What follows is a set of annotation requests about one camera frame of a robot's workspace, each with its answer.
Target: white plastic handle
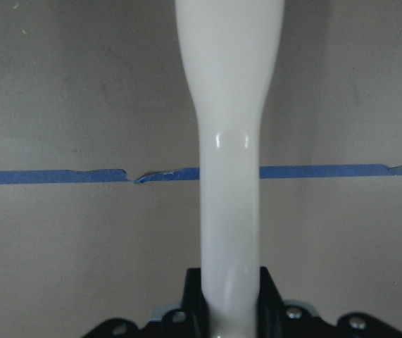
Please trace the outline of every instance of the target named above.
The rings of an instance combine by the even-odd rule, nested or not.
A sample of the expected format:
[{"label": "white plastic handle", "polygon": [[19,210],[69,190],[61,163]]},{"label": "white plastic handle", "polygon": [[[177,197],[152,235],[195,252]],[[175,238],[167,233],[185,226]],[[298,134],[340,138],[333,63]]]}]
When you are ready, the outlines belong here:
[{"label": "white plastic handle", "polygon": [[200,137],[202,290],[212,337],[256,335],[258,145],[283,0],[176,0]]}]

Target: silver bolt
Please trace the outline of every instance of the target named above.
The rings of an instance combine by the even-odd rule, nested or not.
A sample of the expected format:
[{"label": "silver bolt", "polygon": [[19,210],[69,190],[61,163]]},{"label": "silver bolt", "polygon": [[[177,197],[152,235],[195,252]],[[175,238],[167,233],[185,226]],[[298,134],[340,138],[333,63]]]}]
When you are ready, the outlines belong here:
[{"label": "silver bolt", "polygon": [[367,323],[360,317],[349,318],[349,325],[356,330],[364,330],[367,327]]},{"label": "silver bolt", "polygon": [[183,323],[187,319],[187,315],[183,311],[178,311],[172,315],[172,322],[175,324]]},{"label": "silver bolt", "polygon": [[290,319],[299,319],[302,317],[302,311],[299,308],[290,306],[287,309],[287,315],[288,315],[288,318],[290,318]]},{"label": "silver bolt", "polygon": [[118,325],[117,327],[113,328],[113,336],[120,336],[122,334],[125,334],[127,332],[127,324],[123,323],[121,325]]}]

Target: black bracket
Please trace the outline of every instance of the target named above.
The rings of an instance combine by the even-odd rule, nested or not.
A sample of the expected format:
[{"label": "black bracket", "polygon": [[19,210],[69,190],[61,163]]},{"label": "black bracket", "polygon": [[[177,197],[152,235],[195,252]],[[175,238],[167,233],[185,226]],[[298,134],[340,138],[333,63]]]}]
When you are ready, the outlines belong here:
[{"label": "black bracket", "polygon": [[[364,313],[349,313],[337,326],[305,306],[284,303],[267,268],[260,268],[257,338],[402,338],[402,332]],[[201,269],[188,269],[180,308],[139,329],[129,320],[103,322],[83,338],[209,338]]]}]

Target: white handle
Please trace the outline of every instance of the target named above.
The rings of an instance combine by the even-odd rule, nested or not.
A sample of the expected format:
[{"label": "white handle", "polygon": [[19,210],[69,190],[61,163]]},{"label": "white handle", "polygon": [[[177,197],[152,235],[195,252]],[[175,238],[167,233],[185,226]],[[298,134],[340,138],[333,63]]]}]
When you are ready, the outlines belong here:
[{"label": "white handle", "polygon": [[283,0],[176,0],[200,137],[201,272],[211,337],[256,335],[258,145]]}]

